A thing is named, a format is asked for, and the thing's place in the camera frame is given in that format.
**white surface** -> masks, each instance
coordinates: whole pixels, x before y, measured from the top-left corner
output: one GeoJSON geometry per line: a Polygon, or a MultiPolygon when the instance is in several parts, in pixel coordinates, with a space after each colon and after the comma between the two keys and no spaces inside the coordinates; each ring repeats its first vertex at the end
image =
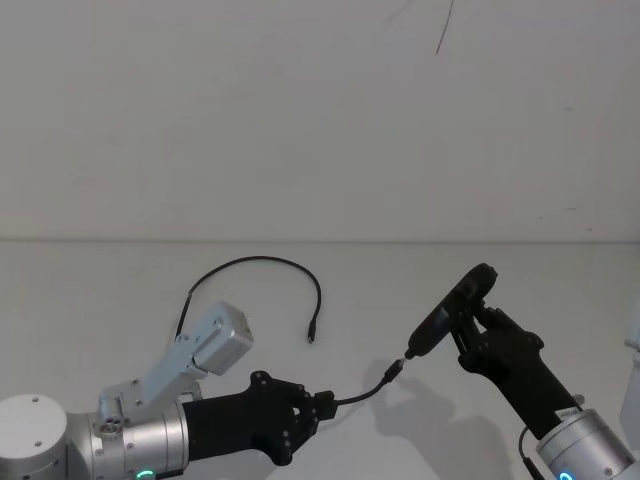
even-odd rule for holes
{"type": "Polygon", "coordinates": [[[22,460],[45,455],[62,440],[67,414],[43,395],[17,395],[0,402],[0,425],[0,459],[22,460]]]}
{"type": "MultiPolygon", "coordinates": [[[[255,345],[226,375],[207,378],[205,395],[242,391],[258,369],[314,392],[359,393],[460,276],[486,261],[499,273],[489,304],[539,334],[559,379],[622,433],[635,246],[0,243],[0,398],[36,391],[68,411],[96,408],[102,388],[164,354],[191,283],[248,254],[286,255],[317,273],[326,301],[317,341],[305,339],[315,299],[299,272],[238,265],[194,297],[186,331],[225,300],[246,312],[255,345]]],[[[289,467],[244,452],[196,462],[186,479],[527,478],[516,453],[521,421],[492,384],[462,371],[450,339],[341,415],[289,467]]],[[[526,448],[535,456],[531,439],[526,448]]]]}
{"type": "Polygon", "coordinates": [[[638,240],[640,2],[0,2],[0,236],[638,240]]]}

